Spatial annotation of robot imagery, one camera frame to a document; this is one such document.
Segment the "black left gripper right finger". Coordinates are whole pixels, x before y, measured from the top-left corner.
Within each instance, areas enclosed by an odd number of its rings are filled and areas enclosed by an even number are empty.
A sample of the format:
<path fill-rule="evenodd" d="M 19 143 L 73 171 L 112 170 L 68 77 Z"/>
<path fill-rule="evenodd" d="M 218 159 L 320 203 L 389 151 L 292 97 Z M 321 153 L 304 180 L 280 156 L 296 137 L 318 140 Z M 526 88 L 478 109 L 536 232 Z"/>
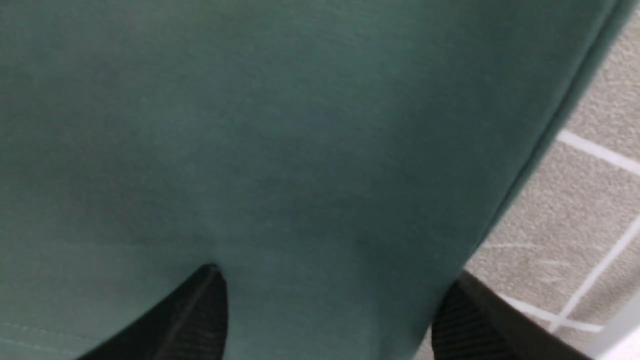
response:
<path fill-rule="evenodd" d="M 430 326 L 435 360 L 587 360 L 464 271 Z"/>

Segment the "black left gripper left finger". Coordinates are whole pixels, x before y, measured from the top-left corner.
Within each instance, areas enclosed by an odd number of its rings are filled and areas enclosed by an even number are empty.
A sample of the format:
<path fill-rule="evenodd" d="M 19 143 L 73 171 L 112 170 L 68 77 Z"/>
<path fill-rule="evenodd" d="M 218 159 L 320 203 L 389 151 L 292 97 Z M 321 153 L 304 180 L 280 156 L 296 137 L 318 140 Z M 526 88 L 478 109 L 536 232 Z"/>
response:
<path fill-rule="evenodd" d="M 82 359 L 221 360 L 228 324 L 226 280 L 216 265 L 206 264 Z"/>

